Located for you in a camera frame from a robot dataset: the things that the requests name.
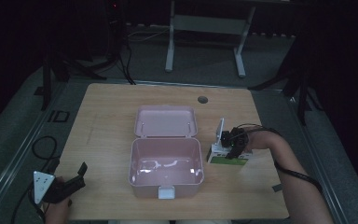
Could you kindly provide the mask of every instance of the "person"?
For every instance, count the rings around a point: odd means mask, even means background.
[[[304,170],[295,153],[289,144],[280,135],[269,132],[251,132],[248,133],[249,142],[245,151],[252,149],[266,149],[269,148],[273,159],[280,164],[281,167],[287,170],[295,171],[303,175],[308,175]],[[278,176],[282,183],[283,198],[286,203],[287,210],[293,223],[318,223],[327,224],[334,223],[329,209],[324,201],[321,192],[310,182],[283,173],[278,169]],[[46,212],[47,224],[62,224],[66,223],[68,218],[68,200],[61,203],[51,204]],[[135,221],[122,221],[124,223],[134,223]],[[177,223],[184,224],[191,221],[178,221]],[[195,220],[191,223],[230,223],[228,220],[211,220],[199,221]]]

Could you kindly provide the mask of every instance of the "wooden table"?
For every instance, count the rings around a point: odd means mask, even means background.
[[[207,104],[198,102],[208,98]],[[252,94],[242,89],[91,84],[62,153],[56,175],[76,175],[83,161],[86,187],[72,195],[70,219],[286,218],[288,213],[269,150],[254,150],[244,166],[203,162],[205,179],[192,198],[140,199],[128,180],[134,123],[140,105],[189,105],[195,109],[202,157],[220,118],[225,130],[260,123]]]

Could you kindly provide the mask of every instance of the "pink box lid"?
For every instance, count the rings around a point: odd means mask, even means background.
[[[142,105],[135,134],[146,137],[192,137],[197,134],[194,109],[187,105]]]

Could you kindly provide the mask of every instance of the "table leg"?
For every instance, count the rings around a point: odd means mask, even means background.
[[[171,18],[170,18],[170,43],[168,45],[167,61],[165,63],[165,71],[171,72],[173,67],[173,54],[175,45],[173,43],[173,32],[174,32],[174,17],[175,17],[175,1],[171,1]]]
[[[246,37],[249,33],[249,28],[251,27],[252,18],[254,16],[254,14],[255,14],[255,7],[252,7],[249,11],[248,19],[246,20],[246,23],[243,26],[243,31],[241,34],[241,42],[238,45],[238,47],[234,49],[234,57],[235,57],[235,62],[237,64],[237,70],[238,70],[239,77],[246,76],[241,53],[242,53],[243,45],[245,44]]]

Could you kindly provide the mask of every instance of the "pink plastic box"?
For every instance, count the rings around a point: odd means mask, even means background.
[[[129,180],[136,197],[174,199],[197,193],[204,173],[192,107],[143,105],[135,134]]]

